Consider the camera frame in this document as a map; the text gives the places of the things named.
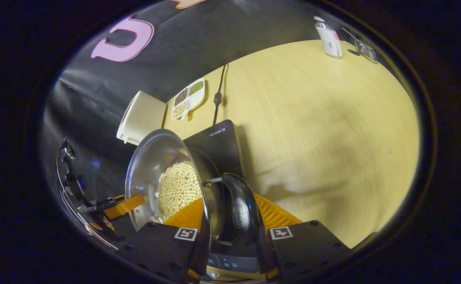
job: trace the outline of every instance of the plastic bottle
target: plastic bottle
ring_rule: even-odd
[[[317,16],[313,16],[313,18],[317,20],[315,28],[319,32],[322,43],[324,43],[324,50],[326,54],[336,57],[342,57],[343,49],[341,48],[341,42],[339,41],[337,32],[335,32],[333,28],[329,27],[325,23],[324,19]]]

